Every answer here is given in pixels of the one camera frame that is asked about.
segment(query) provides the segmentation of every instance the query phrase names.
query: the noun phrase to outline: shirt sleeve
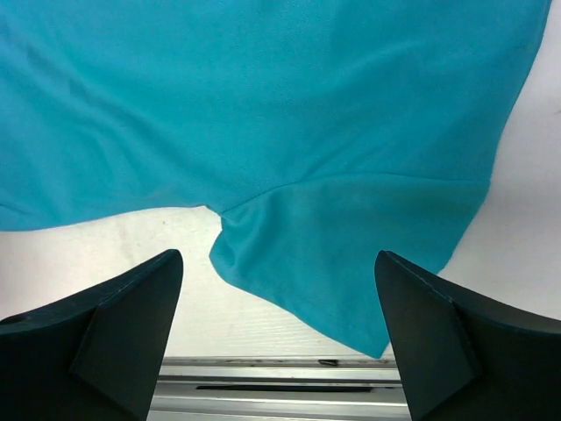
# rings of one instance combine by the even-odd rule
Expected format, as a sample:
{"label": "shirt sleeve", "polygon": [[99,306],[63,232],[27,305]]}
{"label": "shirt sleeve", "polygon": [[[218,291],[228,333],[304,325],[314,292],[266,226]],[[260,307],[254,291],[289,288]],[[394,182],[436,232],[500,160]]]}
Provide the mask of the shirt sleeve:
{"label": "shirt sleeve", "polygon": [[226,211],[210,257],[232,285],[380,357],[388,335],[373,279],[376,255],[390,250],[438,272],[488,187],[384,174],[290,184]]}

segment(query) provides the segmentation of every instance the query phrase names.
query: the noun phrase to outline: white table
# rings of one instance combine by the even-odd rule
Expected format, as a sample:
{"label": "white table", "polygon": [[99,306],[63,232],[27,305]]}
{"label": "white table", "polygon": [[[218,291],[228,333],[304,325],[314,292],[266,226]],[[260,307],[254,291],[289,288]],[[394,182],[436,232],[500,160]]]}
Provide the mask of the white table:
{"label": "white table", "polygon": [[[205,209],[146,210],[40,232],[0,233],[0,318],[109,279],[167,248],[186,274],[167,356],[337,357],[357,353],[222,282]],[[504,131],[492,187],[442,275],[561,318],[561,1]]]}

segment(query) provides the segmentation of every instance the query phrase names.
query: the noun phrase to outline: black plastic part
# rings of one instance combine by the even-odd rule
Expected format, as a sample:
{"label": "black plastic part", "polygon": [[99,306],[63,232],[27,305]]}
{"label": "black plastic part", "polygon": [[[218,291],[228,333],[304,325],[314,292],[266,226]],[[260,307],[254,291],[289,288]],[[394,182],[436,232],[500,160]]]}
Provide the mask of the black plastic part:
{"label": "black plastic part", "polygon": [[561,419],[561,322],[381,252],[376,283],[414,420]]}
{"label": "black plastic part", "polygon": [[0,419],[146,419],[182,275],[168,250],[0,321]]}

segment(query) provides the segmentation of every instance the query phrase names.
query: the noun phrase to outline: t-shirt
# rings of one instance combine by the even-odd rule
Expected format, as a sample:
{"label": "t-shirt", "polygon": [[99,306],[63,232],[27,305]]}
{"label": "t-shirt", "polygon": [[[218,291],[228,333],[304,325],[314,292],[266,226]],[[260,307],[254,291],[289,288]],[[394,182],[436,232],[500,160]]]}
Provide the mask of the t-shirt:
{"label": "t-shirt", "polygon": [[204,205],[227,282],[378,356],[376,255],[451,257],[549,6],[0,0],[0,230]]}

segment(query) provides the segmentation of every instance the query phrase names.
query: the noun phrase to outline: blue cloth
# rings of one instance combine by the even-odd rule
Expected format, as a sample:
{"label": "blue cloth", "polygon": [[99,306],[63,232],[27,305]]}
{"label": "blue cloth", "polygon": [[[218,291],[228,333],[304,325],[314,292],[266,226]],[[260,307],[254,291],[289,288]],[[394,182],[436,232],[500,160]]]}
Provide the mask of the blue cloth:
{"label": "blue cloth", "polygon": [[0,230],[206,205],[241,289],[363,353],[440,270],[550,0],[0,0]]}

